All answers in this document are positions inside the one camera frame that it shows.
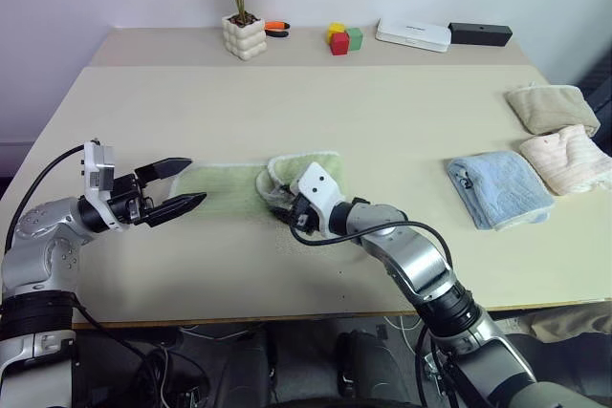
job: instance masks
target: pink towel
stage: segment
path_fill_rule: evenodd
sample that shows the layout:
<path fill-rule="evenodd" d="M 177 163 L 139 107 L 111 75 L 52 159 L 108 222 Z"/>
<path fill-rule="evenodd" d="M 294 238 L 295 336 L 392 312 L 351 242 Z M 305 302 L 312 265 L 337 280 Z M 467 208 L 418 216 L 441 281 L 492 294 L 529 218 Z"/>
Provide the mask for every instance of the pink towel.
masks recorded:
<path fill-rule="evenodd" d="M 612 189 L 612 158 L 588 138 L 581 124 L 529 139 L 519 149 L 558 195 L 589 191 L 598 184 Z"/>

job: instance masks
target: red block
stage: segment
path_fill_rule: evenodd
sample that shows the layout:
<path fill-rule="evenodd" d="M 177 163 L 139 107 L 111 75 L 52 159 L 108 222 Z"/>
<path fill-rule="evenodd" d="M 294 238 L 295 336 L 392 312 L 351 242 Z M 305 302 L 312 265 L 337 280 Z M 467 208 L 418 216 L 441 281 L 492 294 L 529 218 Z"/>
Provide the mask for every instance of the red block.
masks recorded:
<path fill-rule="evenodd" d="M 332 39 L 329 42 L 329 48 L 332 49 L 332 54 L 337 56 L 339 54 L 348 53 L 348 45 L 350 39 L 346 32 L 336 32 L 332 35 Z"/>

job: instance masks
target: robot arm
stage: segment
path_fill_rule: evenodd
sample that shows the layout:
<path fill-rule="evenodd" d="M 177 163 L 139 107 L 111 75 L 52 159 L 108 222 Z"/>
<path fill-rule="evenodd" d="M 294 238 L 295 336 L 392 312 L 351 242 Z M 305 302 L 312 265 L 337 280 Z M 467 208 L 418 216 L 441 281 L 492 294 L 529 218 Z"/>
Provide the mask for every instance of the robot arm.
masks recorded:
<path fill-rule="evenodd" d="M 411 222 L 393 206 L 356 199 L 347 203 L 334 179 L 311 163 L 291 185 L 296 196 L 289 224 L 298 230 L 351 239 L 382 262 L 400 291 L 429 328 L 446 357 L 445 371 L 468 406 L 549 408 L 599 406 L 552 383 L 538 383 L 528 363 L 487 312 L 457 280 L 449 262 L 421 227 L 446 243 L 427 225 Z"/>
<path fill-rule="evenodd" d="M 79 406 L 72 317 L 80 247 L 106 229 L 174 219 L 206 196 L 181 195 L 157 207 L 144 197 L 147 183 L 177 174 L 187 159 L 158 161 L 115 179 L 110 147 L 87 142 L 84 157 L 84 196 L 33 208 L 9 235 L 2 260 L 2 408 Z"/>

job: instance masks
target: towel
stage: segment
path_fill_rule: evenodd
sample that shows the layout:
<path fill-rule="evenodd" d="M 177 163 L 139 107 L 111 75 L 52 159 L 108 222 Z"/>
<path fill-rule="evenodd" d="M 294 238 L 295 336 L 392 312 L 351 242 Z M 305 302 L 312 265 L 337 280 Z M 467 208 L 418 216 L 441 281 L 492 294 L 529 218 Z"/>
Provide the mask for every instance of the towel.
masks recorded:
<path fill-rule="evenodd" d="M 600 122 L 575 86 L 528 86 L 510 91 L 505 96 L 532 134 L 548 134 L 566 126 L 582 124 L 586 134 L 592 138 L 600 129 Z"/>
<path fill-rule="evenodd" d="M 266 214 L 269 205 L 291 206 L 294 196 L 285 193 L 283 185 L 291 183 L 312 161 L 341 180 L 340 156 L 336 152 L 285 155 L 268 163 L 200 163 L 192 164 L 174 179 L 170 197 L 206 191 L 206 201 L 189 212 L 191 216 Z"/>
<path fill-rule="evenodd" d="M 587 137 L 582 125 L 529 139 L 519 149 L 558 195 L 589 191 L 598 184 L 612 189 L 612 158 Z"/>
<path fill-rule="evenodd" d="M 538 224 L 555 205 L 534 169 L 515 152 L 455 158 L 447 172 L 478 229 Z"/>

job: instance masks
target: white flower pot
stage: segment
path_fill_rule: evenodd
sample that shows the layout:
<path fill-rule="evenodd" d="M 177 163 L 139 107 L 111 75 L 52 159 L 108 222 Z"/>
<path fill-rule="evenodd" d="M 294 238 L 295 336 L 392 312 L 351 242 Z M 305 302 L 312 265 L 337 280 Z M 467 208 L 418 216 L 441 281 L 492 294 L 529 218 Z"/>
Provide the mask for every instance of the white flower pot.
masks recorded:
<path fill-rule="evenodd" d="M 266 51 L 266 33 L 264 32 L 266 22 L 263 19 L 239 28 L 230 23 L 230 18 L 231 16 L 225 16 L 221 24 L 226 48 L 232 54 L 246 61 Z"/>

